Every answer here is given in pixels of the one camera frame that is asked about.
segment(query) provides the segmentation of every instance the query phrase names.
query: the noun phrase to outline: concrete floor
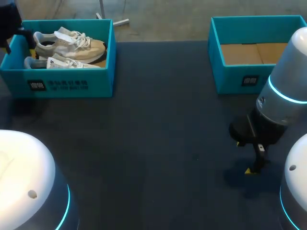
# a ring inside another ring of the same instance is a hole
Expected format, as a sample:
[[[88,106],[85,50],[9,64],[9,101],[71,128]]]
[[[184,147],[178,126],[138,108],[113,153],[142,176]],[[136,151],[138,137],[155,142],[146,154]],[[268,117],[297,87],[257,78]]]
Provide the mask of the concrete floor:
[[[19,0],[25,19],[91,19],[99,0]],[[306,0],[104,0],[107,18],[129,18],[116,28],[117,41],[207,40],[210,18],[301,14]]]

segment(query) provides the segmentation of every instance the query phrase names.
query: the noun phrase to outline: blue led ring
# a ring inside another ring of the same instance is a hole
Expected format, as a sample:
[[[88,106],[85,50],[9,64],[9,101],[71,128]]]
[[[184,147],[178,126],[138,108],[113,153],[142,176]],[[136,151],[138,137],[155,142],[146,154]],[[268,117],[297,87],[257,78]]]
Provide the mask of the blue led ring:
[[[279,197],[280,197],[280,203],[282,204],[282,207],[283,207],[283,202],[282,202],[282,187],[280,186],[280,191],[279,191]],[[283,211],[284,213],[286,214],[286,216],[288,217],[289,221],[291,222],[291,224],[297,229],[297,230],[300,230],[294,223],[293,221],[290,219],[290,217],[288,216],[286,210],[284,209],[283,207]]]
[[[294,103],[298,103],[298,104],[307,104],[307,102],[302,102],[302,101],[297,101],[297,100],[294,100],[294,99],[291,99],[290,97],[287,97],[285,95],[283,95],[282,93],[280,93],[271,83],[271,76],[269,76],[269,85],[270,87],[273,89],[273,91],[275,93],[277,93],[279,96],[281,96],[282,98],[286,99],[287,101],[290,101],[290,102],[294,102]]]
[[[70,202],[71,202],[71,193],[70,193],[70,191],[69,191],[68,185],[67,185],[67,189],[68,189],[68,202],[67,202],[66,211],[65,211],[65,213],[64,213],[64,215],[63,215],[63,218],[62,218],[61,222],[60,222],[59,225],[57,226],[56,230],[59,230],[60,227],[63,225],[64,220],[65,220],[65,218],[66,218],[66,216],[67,216],[67,213],[68,213],[68,209],[69,209]]]

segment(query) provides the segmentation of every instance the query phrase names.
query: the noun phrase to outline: white robot dome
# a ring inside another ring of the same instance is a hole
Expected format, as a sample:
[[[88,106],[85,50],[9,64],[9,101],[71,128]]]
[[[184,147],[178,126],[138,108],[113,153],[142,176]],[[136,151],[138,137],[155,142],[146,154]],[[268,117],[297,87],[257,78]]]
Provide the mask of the white robot dome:
[[[307,56],[307,27],[298,29],[292,35],[293,45],[304,55]]]
[[[42,207],[55,170],[50,151],[38,139],[0,130],[0,230],[17,228]]]
[[[284,168],[285,180],[294,199],[307,211],[307,134],[291,148]]]

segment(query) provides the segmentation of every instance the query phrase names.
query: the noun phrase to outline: table surface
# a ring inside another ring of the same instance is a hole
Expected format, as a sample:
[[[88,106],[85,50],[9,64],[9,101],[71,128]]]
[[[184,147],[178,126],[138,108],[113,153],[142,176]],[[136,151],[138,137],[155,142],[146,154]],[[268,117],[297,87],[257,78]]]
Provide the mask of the table surface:
[[[114,97],[12,103],[2,128],[41,140],[67,177],[81,230],[278,229],[290,127],[262,175],[228,134],[256,95],[216,93],[206,42],[118,43]]]

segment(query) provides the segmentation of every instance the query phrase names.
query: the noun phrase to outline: shoelace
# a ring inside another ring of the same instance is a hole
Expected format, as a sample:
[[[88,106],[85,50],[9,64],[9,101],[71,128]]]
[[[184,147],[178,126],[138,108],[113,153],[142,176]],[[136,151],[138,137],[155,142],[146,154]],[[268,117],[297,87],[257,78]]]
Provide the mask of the shoelace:
[[[77,68],[83,68],[84,64],[79,62],[79,61],[75,61],[72,59],[69,59],[66,61],[67,67],[70,68],[71,66],[75,65]]]
[[[73,35],[72,37],[75,39],[75,41],[70,42],[69,45],[76,44],[76,45],[77,45],[77,48],[75,48],[75,50],[78,49],[78,48],[80,48],[80,47],[82,47],[82,48],[88,48],[88,47],[90,47],[90,45],[91,45],[91,39],[92,39],[91,37],[87,37],[87,36],[85,35],[85,33],[82,33],[82,34],[81,34],[81,33],[78,32],[78,31],[72,31],[71,34]]]

